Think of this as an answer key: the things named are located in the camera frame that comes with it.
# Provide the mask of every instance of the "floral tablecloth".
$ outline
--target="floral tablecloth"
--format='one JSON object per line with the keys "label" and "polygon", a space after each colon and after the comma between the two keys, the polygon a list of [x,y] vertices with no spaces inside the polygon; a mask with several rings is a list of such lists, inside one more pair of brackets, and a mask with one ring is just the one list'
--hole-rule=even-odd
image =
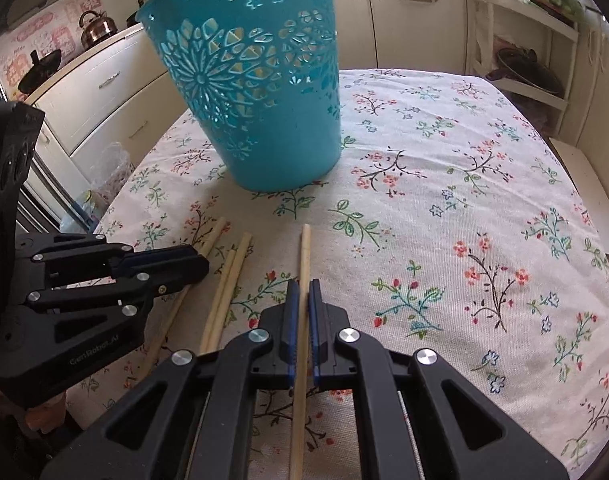
{"label": "floral tablecloth", "polygon": [[[161,354],[198,349],[224,255],[254,235],[221,345],[257,325],[296,276],[312,225],[312,277],[329,303],[390,349],[431,347],[578,478],[609,438],[609,266],[555,156],[479,78],[405,70],[341,73],[342,156],[280,193],[238,187],[186,112],[99,225],[136,250],[199,242],[230,221]],[[150,338],[171,298],[161,298]],[[146,348],[69,391],[86,427],[133,386]],[[261,393],[251,479],[286,478],[290,397]],[[350,390],[308,400],[308,479],[360,470]]]}

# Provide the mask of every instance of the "wooden chopstick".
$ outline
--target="wooden chopstick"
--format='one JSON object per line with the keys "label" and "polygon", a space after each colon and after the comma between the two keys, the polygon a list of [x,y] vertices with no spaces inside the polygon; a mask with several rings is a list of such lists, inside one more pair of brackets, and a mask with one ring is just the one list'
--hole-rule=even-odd
{"label": "wooden chopstick", "polygon": [[235,285],[238,283],[240,270],[242,269],[242,264],[244,263],[244,258],[250,243],[251,234],[242,234],[242,240],[240,240],[240,245],[238,245],[238,248],[235,251],[232,267],[224,285],[224,290],[222,291],[222,298],[220,298],[216,316],[214,317],[214,328],[209,334],[209,339],[205,348],[206,352],[215,352],[220,345],[222,330],[224,330],[224,320],[226,319],[227,312],[229,312],[229,306],[231,304],[231,300],[233,299]]}
{"label": "wooden chopstick", "polygon": [[311,274],[311,226],[302,226],[300,245],[300,297],[298,299],[298,339],[296,381],[291,421],[289,480],[302,480],[305,461],[305,418],[307,416],[307,361],[309,360],[309,280]]}
{"label": "wooden chopstick", "polygon": [[224,286],[226,284],[227,277],[231,271],[233,266],[233,259],[235,258],[236,251],[231,249],[226,256],[226,260],[224,261],[224,266],[222,266],[222,271],[220,274],[220,281],[218,282],[218,287],[216,288],[216,293],[214,295],[214,299],[211,303],[211,310],[209,311],[209,316],[206,318],[206,323],[204,324],[204,331],[202,333],[202,338],[200,339],[200,350],[198,351],[198,355],[202,355],[206,353],[206,348],[209,343],[209,336],[214,330],[214,326],[216,324],[216,315],[218,312],[218,306],[220,305],[220,300],[222,300],[222,293],[224,292]]}
{"label": "wooden chopstick", "polygon": [[[200,251],[198,251],[205,258],[209,256],[211,249],[214,247],[218,237],[222,233],[222,229],[226,225],[226,219],[224,217],[220,217],[216,222],[216,225],[209,236],[206,238],[206,241],[203,243]],[[149,350],[144,357],[144,361],[140,365],[137,373],[137,380],[140,381],[147,377],[153,368],[153,365],[158,359],[158,354],[160,353],[160,349],[162,345],[164,345],[165,339],[167,338],[167,334],[169,330],[171,330],[171,326],[173,325],[178,312],[180,311],[180,307],[182,306],[182,302],[184,301],[187,293],[189,292],[192,285],[187,285],[184,287],[180,293],[174,298],[173,304],[171,305],[171,309],[169,310],[169,314],[162,321],[161,326],[158,329],[158,332],[155,333],[151,344],[149,345]]]}

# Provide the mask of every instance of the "frying pan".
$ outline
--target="frying pan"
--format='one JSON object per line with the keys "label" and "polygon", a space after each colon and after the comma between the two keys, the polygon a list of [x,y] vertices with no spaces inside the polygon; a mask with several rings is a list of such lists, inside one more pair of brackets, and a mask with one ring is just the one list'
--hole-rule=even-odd
{"label": "frying pan", "polygon": [[33,50],[31,61],[33,61],[33,66],[18,84],[18,90],[23,94],[35,92],[43,82],[57,72],[62,61],[62,50],[57,48],[42,59],[38,59],[38,51]]}
{"label": "frying pan", "polygon": [[533,50],[501,48],[496,54],[496,59],[501,67],[485,76],[489,81],[498,81],[507,77],[534,86],[548,94],[557,96],[565,92],[555,74],[538,62]]}

